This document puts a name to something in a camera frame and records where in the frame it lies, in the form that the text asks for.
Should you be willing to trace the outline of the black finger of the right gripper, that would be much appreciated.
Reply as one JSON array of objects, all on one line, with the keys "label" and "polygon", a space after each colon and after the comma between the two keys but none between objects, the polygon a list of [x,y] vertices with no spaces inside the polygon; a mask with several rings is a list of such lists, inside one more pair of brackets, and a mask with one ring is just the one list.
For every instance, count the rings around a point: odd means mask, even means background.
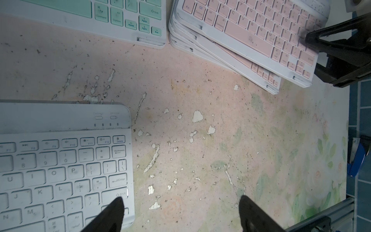
[{"label": "black finger of the right gripper", "polygon": [[[353,31],[348,39],[325,41],[322,37]],[[310,32],[305,45],[327,54],[326,66],[317,64],[315,75],[338,88],[347,87],[371,77],[371,14]]]}]

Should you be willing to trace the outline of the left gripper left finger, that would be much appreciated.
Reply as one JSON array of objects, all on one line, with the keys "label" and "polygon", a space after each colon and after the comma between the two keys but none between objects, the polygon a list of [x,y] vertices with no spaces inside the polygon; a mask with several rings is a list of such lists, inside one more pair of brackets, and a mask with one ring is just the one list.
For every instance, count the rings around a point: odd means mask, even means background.
[{"label": "left gripper left finger", "polygon": [[124,219],[124,201],[116,197],[81,232],[120,232]]}]

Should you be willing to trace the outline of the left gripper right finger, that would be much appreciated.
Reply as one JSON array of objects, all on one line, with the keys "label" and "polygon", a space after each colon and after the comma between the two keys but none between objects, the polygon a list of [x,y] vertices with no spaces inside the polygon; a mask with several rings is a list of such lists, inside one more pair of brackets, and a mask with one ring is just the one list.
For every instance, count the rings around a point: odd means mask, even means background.
[{"label": "left gripper right finger", "polygon": [[285,232],[246,195],[240,198],[239,215],[243,232]]}]

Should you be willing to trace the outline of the pink keyboard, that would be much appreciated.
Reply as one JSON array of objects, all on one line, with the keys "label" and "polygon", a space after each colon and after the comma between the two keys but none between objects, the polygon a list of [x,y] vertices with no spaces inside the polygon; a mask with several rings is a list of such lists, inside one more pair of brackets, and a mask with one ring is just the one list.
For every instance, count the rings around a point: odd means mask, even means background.
[{"label": "pink keyboard", "polygon": [[205,61],[209,61],[227,70],[233,71],[233,69],[231,69],[229,66],[223,64],[222,62],[218,61],[217,59],[212,57],[207,52],[201,50],[196,45],[194,45],[191,41],[178,35],[171,26],[169,27],[169,42],[174,48],[180,51],[183,51],[189,55],[193,55]]},{"label": "pink keyboard", "polygon": [[191,41],[201,50],[229,66],[233,69],[233,72],[242,75],[270,94],[276,95],[279,93],[281,78],[278,75],[207,39],[197,32],[188,29],[179,23],[175,16],[171,17],[169,26],[171,26],[178,35]]},{"label": "pink keyboard", "polygon": [[325,26],[330,1],[175,1],[189,29],[302,87],[312,84],[318,53],[307,33]]}]

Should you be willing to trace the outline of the white key keyboard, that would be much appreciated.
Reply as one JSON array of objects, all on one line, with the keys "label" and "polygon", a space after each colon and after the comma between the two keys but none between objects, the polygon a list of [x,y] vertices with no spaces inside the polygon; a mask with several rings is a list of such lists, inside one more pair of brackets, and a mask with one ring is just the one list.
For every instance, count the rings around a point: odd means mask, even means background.
[{"label": "white key keyboard", "polygon": [[123,230],[135,221],[126,106],[1,102],[1,231],[79,232],[117,198]]}]

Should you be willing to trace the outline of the green key keyboard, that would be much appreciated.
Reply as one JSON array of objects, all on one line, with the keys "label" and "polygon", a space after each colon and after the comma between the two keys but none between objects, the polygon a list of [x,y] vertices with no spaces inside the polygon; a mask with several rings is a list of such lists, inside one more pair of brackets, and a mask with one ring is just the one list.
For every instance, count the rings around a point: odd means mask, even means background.
[{"label": "green key keyboard", "polygon": [[1,1],[1,13],[162,49],[166,1]]}]

